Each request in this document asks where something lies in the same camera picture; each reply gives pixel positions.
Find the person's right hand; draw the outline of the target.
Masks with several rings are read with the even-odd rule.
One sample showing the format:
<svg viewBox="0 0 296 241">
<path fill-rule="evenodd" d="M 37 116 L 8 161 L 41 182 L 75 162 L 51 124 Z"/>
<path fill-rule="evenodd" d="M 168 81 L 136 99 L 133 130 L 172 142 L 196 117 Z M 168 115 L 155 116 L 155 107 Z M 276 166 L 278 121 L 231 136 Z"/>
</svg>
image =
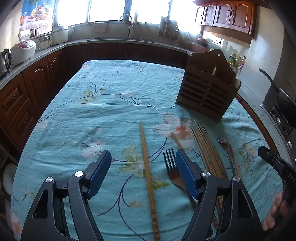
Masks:
<svg viewBox="0 0 296 241">
<path fill-rule="evenodd" d="M 271 230 L 276 226 L 276 219 L 281 216 L 286 218 L 290 212 L 290 205 L 283 199 L 283 191 L 281 191 L 272 203 L 271 209 L 262 224 L 263 231 Z"/>
</svg>

